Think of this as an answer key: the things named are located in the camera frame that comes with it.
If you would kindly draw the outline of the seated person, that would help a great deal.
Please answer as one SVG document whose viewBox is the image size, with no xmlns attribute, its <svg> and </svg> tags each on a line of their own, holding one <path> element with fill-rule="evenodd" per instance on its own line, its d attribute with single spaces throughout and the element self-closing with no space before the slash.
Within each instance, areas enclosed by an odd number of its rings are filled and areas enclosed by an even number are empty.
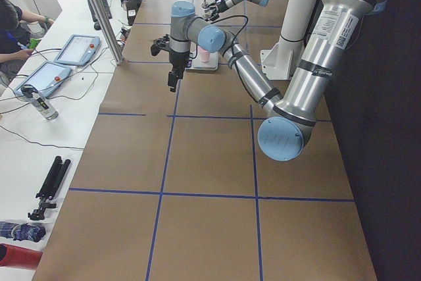
<svg viewBox="0 0 421 281">
<path fill-rule="evenodd" d="M 1 0 L 1 84 L 4 86 L 16 77 L 33 52 L 29 48 L 32 33 L 21 22 L 52 26 L 55 21 L 48 16 L 22 10 L 9 0 Z"/>
</svg>

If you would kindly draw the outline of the pink cup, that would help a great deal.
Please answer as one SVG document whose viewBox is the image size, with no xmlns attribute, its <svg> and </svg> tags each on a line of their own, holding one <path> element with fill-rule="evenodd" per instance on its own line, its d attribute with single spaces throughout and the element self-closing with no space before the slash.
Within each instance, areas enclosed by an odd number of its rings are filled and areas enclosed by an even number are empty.
<svg viewBox="0 0 421 281">
<path fill-rule="evenodd" d="M 207 63 L 210 61 L 211 53 L 209 51 L 198 46 L 197 52 L 201 63 Z"/>
</svg>

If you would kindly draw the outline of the clear water bottle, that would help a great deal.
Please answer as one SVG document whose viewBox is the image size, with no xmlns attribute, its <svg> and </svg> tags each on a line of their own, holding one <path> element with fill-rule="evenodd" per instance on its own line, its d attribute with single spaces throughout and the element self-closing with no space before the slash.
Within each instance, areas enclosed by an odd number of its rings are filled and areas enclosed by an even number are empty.
<svg viewBox="0 0 421 281">
<path fill-rule="evenodd" d="M 36 108 L 43 118 L 53 120 L 58 117 L 58 111 L 35 87 L 30 84 L 24 84 L 20 90 L 27 101 Z"/>
</svg>

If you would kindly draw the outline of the teach pendant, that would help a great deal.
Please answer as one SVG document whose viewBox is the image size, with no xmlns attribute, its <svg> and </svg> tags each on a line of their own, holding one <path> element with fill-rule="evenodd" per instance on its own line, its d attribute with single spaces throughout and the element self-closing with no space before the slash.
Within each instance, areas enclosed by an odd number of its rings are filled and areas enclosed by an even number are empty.
<svg viewBox="0 0 421 281">
<path fill-rule="evenodd" d="M 54 61 L 64 65 L 84 66 L 93 58 L 100 44 L 98 36 L 73 34 Z"/>
<path fill-rule="evenodd" d="M 68 66 L 45 61 L 35 71 L 33 71 L 20 85 L 13 91 L 17 97 L 22 97 L 23 93 L 21 88 L 25 84 L 32 85 L 40 91 L 46 98 L 57 90 L 60 85 L 67 79 L 72 72 Z"/>
</svg>

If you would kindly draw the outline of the clear glass sauce bottle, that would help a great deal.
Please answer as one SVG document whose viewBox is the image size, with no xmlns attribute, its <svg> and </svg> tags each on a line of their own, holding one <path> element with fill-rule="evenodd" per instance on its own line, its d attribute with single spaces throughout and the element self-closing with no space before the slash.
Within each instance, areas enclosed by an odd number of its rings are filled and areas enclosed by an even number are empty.
<svg viewBox="0 0 421 281">
<path fill-rule="evenodd" d="M 201 3 L 201 8 L 203 10 L 203 18 L 205 20 L 209 20 L 210 17 L 212 16 L 212 8 L 210 4 L 207 2 L 207 0 L 203 0 L 203 2 Z"/>
</svg>

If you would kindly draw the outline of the black keyboard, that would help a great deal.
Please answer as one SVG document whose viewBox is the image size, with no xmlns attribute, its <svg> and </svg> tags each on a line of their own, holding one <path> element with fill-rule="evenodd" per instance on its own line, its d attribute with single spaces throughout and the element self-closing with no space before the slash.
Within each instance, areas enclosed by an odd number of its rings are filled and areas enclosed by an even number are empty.
<svg viewBox="0 0 421 281">
<path fill-rule="evenodd" d="M 111 10 L 109 8 L 108 1 L 107 0 L 101 0 L 101 2 L 103 4 L 103 6 L 104 6 L 104 9 L 105 9 L 105 12 L 106 12 L 108 18 L 111 19 L 112 18 L 112 14 L 111 14 Z M 93 22 L 97 22 L 95 11 L 94 11 L 93 6 L 91 5 L 91 3 L 89 1 L 88 1 L 88 7 L 89 7 L 89 10 L 90 10 L 90 13 L 91 13 L 91 17 L 92 17 Z"/>
</svg>

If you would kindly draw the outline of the blue folded umbrella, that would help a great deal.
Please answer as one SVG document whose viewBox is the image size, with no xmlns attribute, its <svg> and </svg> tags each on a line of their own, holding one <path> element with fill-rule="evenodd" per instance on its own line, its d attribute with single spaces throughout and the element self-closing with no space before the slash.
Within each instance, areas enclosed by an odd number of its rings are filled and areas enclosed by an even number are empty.
<svg viewBox="0 0 421 281">
<path fill-rule="evenodd" d="M 43 226 L 1 221 L 1 237 L 18 241 L 39 242 L 46 235 Z"/>
</svg>

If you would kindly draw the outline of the aluminium frame post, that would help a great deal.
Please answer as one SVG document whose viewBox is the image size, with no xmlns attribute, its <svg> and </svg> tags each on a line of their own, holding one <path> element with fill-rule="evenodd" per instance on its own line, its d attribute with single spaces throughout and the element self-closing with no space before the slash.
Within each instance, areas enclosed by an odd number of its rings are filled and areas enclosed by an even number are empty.
<svg viewBox="0 0 421 281">
<path fill-rule="evenodd" d="M 101 31 L 105 37 L 105 40 L 109 46 L 109 49 L 111 50 L 115 63 L 117 65 L 122 64 L 124 60 L 124 57 L 122 55 L 122 50 L 114 36 L 114 32 L 109 22 L 109 18 L 106 13 L 102 0 L 89 0 L 89 3 L 94 9 L 95 15 L 101 27 Z"/>
</svg>

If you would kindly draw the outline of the black folded tripod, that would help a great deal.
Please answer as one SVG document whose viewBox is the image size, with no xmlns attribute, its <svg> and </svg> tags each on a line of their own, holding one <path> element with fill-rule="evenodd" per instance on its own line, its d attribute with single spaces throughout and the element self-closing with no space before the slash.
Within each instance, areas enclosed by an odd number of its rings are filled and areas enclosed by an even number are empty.
<svg viewBox="0 0 421 281">
<path fill-rule="evenodd" d="M 34 209 L 32 213 L 28 213 L 28 218 L 30 220 L 44 220 L 45 210 L 57 207 L 57 204 L 52 203 L 51 201 L 54 200 L 70 164 L 70 159 L 63 161 L 61 156 L 55 157 L 41 189 L 36 194 L 36 198 L 40 198 L 39 206 L 37 209 Z"/>
</svg>

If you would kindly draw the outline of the red cylinder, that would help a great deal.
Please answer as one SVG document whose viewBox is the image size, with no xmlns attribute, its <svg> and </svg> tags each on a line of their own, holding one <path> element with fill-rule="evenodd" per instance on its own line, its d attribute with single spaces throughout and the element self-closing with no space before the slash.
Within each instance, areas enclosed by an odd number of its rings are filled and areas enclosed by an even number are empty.
<svg viewBox="0 0 421 281">
<path fill-rule="evenodd" d="M 1 266 L 35 270 L 39 265 L 42 251 L 36 251 L 11 244 L 1 244 Z"/>
</svg>

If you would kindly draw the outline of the lower teach pendant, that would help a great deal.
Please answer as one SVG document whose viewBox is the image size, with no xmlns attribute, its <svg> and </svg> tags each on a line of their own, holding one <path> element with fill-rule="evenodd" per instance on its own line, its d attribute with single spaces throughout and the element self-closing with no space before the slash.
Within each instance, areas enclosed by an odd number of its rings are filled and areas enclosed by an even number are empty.
<svg viewBox="0 0 421 281">
<path fill-rule="evenodd" d="M 25 84 L 32 85 L 40 91 L 46 98 L 57 90 L 60 85 L 67 79 L 72 72 L 68 66 L 45 61 L 35 71 L 33 71 L 20 85 L 13 91 L 17 97 L 22 97 L 23 93 L 21 88 Z"/>
</svg>

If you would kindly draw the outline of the silver kitchen scale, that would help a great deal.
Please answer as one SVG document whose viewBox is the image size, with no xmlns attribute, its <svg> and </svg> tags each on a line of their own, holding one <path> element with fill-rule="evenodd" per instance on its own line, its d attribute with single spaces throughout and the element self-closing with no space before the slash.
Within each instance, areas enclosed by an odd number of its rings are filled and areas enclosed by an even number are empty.
<svg viewBox="0 0 421 281">
<path fill-rule="evenodd" d="M 197 54 L 195 59 L 190 59 L 186 70 L 215 71 L 218 69 L 218 59 L 218 53 L 210 53 L 210 61 L 207 63 L 201 63 Z"/>
</svg>

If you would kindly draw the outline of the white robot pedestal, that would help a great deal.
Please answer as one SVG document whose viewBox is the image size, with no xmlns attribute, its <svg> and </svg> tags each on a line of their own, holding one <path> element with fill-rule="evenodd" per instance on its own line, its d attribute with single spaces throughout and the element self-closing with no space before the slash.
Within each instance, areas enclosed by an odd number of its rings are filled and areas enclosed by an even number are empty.
<svg viewBox="0 0 421 281">
<path fill-rule="evenodd" d="M 317 0 L 289 0 L 278 42 L 260 52 L 262 71 L 271 80 L 288 80 L 301 60 L 304 39 Z"/>
</svg>

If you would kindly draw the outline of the brown paper table cover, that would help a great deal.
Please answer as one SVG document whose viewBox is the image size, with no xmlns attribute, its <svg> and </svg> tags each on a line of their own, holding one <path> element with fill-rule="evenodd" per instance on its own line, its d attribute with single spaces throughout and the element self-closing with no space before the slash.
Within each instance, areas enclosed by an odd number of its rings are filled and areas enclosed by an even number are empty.
<svg viewBox="0 0 421 281">
<path fill-rule="evenodd" d="M 325 101 L 277 162 L 237 74 L 167 86 L 177 0 L 143 0 L 35 280 L 375 280 Z M 201 0 L 187 0 L 198 5 Z"/>
</svg>

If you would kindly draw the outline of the upper teach pendant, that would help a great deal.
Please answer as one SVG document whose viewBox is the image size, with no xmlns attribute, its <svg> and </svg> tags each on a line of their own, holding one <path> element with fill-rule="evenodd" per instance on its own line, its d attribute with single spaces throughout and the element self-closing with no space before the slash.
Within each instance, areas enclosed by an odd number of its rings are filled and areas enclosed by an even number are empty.
<svg viewBox="0 0 421 281">
<path fill-rule="evenodd" d="M 98 36 L 73 34 L 54 61 L 64 65 L 84 66 L 93 58 L 100 44 Z"/>
</svg>

